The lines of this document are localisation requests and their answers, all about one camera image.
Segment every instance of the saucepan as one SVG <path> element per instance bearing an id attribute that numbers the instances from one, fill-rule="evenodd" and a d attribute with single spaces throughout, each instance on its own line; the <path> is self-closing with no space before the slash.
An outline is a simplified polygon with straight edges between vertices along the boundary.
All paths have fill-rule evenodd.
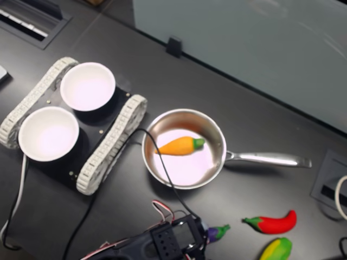
<path id="1" fill-rule="evenodd" d="M 205 139 L 204 146 L 185 156 L 162 155 L 174 186 L 189 190 L 212 181 L 226 161 L 243 160 L 287 167 L 312 166 L 310 159 L 283 153 L 234 153 L 227 150 L 222 131 L 207 115 L 192 109 L 175 109 L 157 117 L 147 129 L 158 147 L 177 138 L 189 136 Z M 149 172 L 161 183 L 170 186 L 155 146 L 145 135 L 142 155 Z"/>

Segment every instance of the red chili pepper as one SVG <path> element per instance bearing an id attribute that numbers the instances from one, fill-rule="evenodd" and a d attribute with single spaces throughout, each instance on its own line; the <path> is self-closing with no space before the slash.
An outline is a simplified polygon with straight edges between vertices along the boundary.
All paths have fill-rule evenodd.
<path id="1" fill-rule="evenodd" d="M 245 218 L 243 222 L 265 234 L 281 234 L 295 227 L 297 214 L 291 210 L 284 218 L 255 217 Z"/>

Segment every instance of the purple eggplant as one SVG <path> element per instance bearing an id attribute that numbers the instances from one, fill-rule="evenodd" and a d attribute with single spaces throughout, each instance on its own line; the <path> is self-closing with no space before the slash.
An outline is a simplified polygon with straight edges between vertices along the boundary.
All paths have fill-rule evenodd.
<path id="1" fill-rule="evenodd" d="M 216 242 L 221 239 L 229 229 L 229 225 L 210 227 L 208 229 L 208 238 L 210 240 L 210 243 Z"/>

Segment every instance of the toy vegetable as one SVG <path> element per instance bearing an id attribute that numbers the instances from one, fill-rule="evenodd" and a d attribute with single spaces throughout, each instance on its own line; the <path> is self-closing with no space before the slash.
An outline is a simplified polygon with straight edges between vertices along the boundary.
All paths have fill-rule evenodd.
<path id="1" fill-rule="evenodd" d="M 161 154 L 187 155 L 201 148 L 204 143 L 205 140 L 202 138 L 194 139 L 193 137 L 185 136 L 162 146 L 159 148 L 159 151 Z"/>
<path id="2" fill-rule="evenodd" d="M 277 238 L 268 245 L 259 260 L 287 260 L 292 250 L 292 242 L 288 238 Z"/>
<path id="3" fill-rule="evenodd" d="M 210 243 L 216 242 L 219 239 L 221 239 L 229 229 L 230 229 L 229 225 L 225 225 L 222 227 L 219 227 L 219 226 L 210 227 L 208 229 L 208 238 L 210 240 Z"/>
<path id="4" fill-rule="evenodd" d="M 281 234 L 295 227 L 297 214 L 294 210 L 291 210 L 284 218 L 245 218 L 243 222 L 265 234 Z"/>

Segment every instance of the gray table surface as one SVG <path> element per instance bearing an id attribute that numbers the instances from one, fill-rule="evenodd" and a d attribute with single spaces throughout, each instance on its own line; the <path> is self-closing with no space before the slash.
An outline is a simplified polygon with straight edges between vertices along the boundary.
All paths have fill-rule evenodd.
<path id="1" fill-rule="evenodd" d="M 232 227 L 224 239 L 208 246 L 208 258 L 256 259 L 278 236 L 256 233 L 241 219 L 282 217 L 289 209 L 298 215 L 297 226 L 285 234 L 293 242 L 290 259 L 330 259 L 339 254 L 337 242 L 347 235 L 346 222 L 326 218 L 310 192 L 327 149 L 347 156 L 346 139 L 190 60 L 166 54 L 161 45 L 86 5 L 68 0 L 61 5 L 74 18 L 46 50 L 0 29 L 0 63 L 13 76 L 0 87 L 0 120 L 57 59 L 101 62 L 132 93 L 148 99 L 144 126 L 168 110 L 192 108 L 219 124 L 231 151 L 286 152 L 312 159 L 310 170 L 230 162 L 207 186 L 180 192 L 208 224 Z M 4 223 L 19 184 L 21 153 L 1 146 L 0 165 L 0 223 Z M 99 195 L 68 259 L 157 222 L 152 199 L 182 208 L 171 190 L 149 175 L 139 145 L 127 148 Z M 9 235 L 38 259 L 61 259 L 88 202 L 88 197 L 31 168 Z"/>

